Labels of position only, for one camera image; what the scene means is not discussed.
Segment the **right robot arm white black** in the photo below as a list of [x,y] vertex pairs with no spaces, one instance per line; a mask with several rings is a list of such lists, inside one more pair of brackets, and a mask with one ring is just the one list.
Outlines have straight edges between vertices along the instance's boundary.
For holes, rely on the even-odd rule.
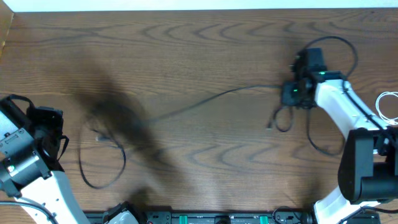
[[292,71],[294,79],[282,87],[282,104],[323,109],[345,139],[337,188],[315,202],[302,223],[344,223],[395,200],[397,128],[376,117],[345,75],[327,69],[321,49],[299,51]]

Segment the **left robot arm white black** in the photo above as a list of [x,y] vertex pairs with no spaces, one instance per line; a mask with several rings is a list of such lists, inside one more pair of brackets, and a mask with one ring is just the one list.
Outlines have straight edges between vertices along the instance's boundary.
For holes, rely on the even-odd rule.
[[127,203],[103,213],[84,212],[60,165],[68,146],[63,112],[36,107],[30,99],[1,99],[1,191],[36,223],[139,223]]

